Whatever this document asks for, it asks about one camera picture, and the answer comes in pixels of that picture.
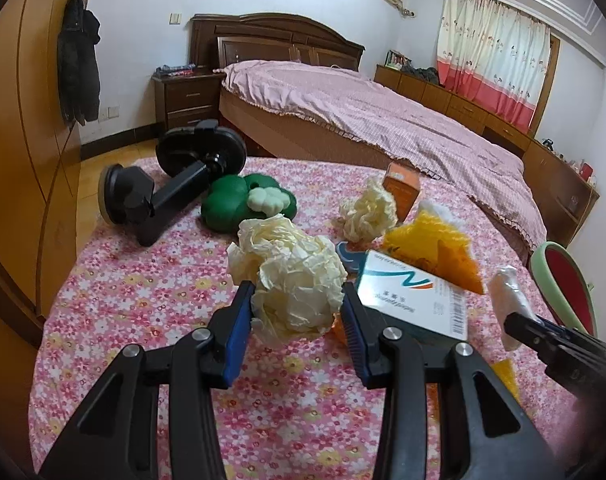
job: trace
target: barcode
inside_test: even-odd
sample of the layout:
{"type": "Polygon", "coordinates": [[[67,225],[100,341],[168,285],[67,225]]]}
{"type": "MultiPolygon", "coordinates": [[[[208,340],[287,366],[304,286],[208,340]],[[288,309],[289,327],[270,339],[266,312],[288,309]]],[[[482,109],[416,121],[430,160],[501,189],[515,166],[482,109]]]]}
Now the barcode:
{"type": "Polygon", "coordinates": [[[465,297],[456,289],[452,289],[452,332],[465,335],[465,297]]]}

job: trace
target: metal screw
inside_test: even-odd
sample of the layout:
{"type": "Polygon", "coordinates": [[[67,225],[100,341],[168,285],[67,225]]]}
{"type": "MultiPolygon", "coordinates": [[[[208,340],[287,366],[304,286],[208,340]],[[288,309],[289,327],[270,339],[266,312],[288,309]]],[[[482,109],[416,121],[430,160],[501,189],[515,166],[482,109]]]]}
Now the metal screw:
{"type": "Polygon", "coordinates": [[[472,348],[472,345],[468,343],[457,343],[456,353],[462,355],[463,357],[467,357],[474,353],[474,349],[472,348]]]}
{"type": "Polygon", "coordinates": [[[192,332],[192,339],[195,341],[206,341],[212,333],[207,328],[197,328],[192,332]]]}
{"type": "Polygon", "coordinates": [[[123,355],[125,357],[136,357],[141,351],[141,347],[135,344],[127,345],[123,348],[123,355]]]}
{"type": "Polygon", "coordinates": [[[395,326],[388,326],[383,329],[383,337],[385,339],[391,339],[397,341],[403,336],[403,331],[395,326]]]}

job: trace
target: nightstand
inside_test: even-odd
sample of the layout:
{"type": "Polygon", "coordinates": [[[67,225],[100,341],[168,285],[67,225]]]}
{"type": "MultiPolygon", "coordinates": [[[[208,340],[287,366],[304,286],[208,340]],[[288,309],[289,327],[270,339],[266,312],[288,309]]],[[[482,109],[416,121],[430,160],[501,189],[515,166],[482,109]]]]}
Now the nightstand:
{"type": "Polygon", "coordinates": [[[152,76],[156,121],[163,123],[167,131],[193,126],[202,119],[217,119],[220,83],[224,78],[224,73],[209,70],[182,77],[152,76]]]}

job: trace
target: wooden headboard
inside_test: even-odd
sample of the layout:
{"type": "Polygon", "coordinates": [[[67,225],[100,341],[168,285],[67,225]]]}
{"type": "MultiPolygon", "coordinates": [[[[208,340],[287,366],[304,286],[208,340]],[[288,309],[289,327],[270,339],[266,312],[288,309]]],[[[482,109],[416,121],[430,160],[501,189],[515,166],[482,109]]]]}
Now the wooden headboard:
{"type": "Polygon", "coordinates": [[[190,62],[200,68],[222,68],[235,60],[299,59],[358,70],[364,50],[322,23],[295,14],[192,17],[190,62]]]}

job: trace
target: floral tablecloth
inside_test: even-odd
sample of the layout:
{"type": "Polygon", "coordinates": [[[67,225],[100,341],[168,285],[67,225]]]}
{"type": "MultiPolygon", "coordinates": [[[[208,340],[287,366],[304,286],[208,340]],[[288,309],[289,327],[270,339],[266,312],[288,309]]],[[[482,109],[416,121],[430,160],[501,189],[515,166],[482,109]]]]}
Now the floral tablecloth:
{"type": "MultiPolygon", "coordinates": [[[[138,163],[161,183],[154,158],[138,163]]],[[[380,170],[325,162],[250,158],[244,173],[274,176],[298,200],[294,220],[308,234],[337,242],[338,206],[360,195],[380,170]]],[[[547,308],[518,257],[464,193],[421,179],[420,199],[446,204],[465,221],[487,282],[497,267],[518,269],[534,311],[547,308]]],[[[83,396],[130,342],[146,349],[175,343],[212,311],[226,306],[235,287],[225,250],[231,236],[200,222],[198,202],[187,208],[151,248],[102,220],[58,293],[45,324],[30,398],[30,442],[36,470],[83,396]]],[[[414,216],[416,206],[408,219],[414,216]]],[[[552,448],[568,425],[571,396],[544,375],[534,352],[507,354],[489,296],[468,294],[469,340],[494,363],[510,357],[520,398],[552,448]]],[[[384,391],[367,391],[346,348],[329,334],[313,342],[269,349],[251,338],[240,377],[229,390],[212,392],[220,447],[229,479],[369,479],[376,457],[384,391]]],[[[167,391],[161,389],[158,425],[160,478],[171,477],[167,391]]],[[[438,477],[438,425],[430,404],[428,476],[438,477]]]]}

